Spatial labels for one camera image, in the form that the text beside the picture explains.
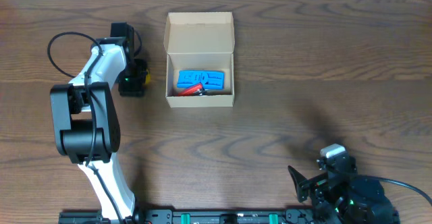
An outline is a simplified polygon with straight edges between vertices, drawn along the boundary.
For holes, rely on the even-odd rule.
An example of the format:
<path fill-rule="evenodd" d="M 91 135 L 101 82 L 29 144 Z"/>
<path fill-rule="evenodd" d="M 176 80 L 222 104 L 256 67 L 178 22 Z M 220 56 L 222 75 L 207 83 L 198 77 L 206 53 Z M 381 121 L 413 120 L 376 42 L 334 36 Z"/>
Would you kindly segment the blue plastic tape dispenser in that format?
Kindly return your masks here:
<path fill-rule="evenodd" d="M 202 84 L 205 90 L 222 90 L 225 74 L 217 71 L 206 70 L 182 70 L 179 71 L 177 81 L 178 88 L 188 88 L 196 84 Z"/>

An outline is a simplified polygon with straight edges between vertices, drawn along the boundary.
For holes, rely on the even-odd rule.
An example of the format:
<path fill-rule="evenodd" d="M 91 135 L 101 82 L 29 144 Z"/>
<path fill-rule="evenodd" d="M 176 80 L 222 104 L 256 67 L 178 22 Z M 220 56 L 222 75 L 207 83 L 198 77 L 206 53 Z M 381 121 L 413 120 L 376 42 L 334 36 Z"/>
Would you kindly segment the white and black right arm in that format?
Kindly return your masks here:
<path fill-rule="evenodd" d="M 288 167 L 299 202 L 310 200 L 315 223 L 397 224 L 398 211 L 378 180 L 361 177 L 347 151 L 317 160 L 324 173 L 307 179 Z"/>

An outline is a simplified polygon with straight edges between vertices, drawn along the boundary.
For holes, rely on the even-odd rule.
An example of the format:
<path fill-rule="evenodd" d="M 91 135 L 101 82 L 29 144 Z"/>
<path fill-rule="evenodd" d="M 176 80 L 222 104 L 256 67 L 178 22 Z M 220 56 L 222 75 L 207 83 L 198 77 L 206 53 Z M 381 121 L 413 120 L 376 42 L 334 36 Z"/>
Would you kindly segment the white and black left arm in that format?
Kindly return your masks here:
<path fill-rule="evenodd" d="M 99 211 L 63 211 L 59 223 L 146 223 L 139 203 L 126 183 L 117 152 L 121 130 L 111 90 L 140 97 L 149 76 L 137 56 L 141 39 L 126 22 L 111 25 L 108 37 L 91 39 L 91 56 L 67 84 L 50 91 L 55 143 L 89 179 Z"/>

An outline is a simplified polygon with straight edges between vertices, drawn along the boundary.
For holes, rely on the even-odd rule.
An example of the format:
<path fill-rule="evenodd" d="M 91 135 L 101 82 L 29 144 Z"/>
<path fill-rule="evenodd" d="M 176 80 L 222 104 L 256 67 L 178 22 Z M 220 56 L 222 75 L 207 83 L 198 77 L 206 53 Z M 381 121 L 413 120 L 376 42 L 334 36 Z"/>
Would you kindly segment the yellow adhesive tape roll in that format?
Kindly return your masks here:
<path fill-rule="evenodd" d="M 151 75 L 150 75 L 150 71 L 148 69 L 145 72 L 146 72 L 146 76 L 145 76 L 144 84 L 147 85 L 151 81 Z"/>

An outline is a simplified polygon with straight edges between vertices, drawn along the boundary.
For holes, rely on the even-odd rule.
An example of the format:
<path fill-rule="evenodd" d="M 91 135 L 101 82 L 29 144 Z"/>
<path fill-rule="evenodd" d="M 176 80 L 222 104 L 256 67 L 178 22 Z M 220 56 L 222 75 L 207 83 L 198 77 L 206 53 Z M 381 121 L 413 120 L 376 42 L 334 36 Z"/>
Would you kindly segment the red and black stapler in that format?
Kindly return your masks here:
<path fill-rule="evenodd" d="M 177 93 L 177 96 L 203 96 L 207 91 L 204 89 L 202 83 L 194 84 Z"/>

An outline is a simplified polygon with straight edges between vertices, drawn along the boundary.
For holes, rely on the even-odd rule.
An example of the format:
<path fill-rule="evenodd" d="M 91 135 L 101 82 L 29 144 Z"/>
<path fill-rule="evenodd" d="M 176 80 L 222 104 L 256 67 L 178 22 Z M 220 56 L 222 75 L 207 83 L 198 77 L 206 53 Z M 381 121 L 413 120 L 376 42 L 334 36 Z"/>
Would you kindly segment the brown cardboard box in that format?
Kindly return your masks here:
<path fill-rule="evenodd" d="M 165 98 L 171 108 L 233 107 L 234 17 L 231 12 L 170 12 L 164 36 L 167 54 Z M 183 70 L 224 74 L 221 90 L 202 96 L 179 96 Z"/>

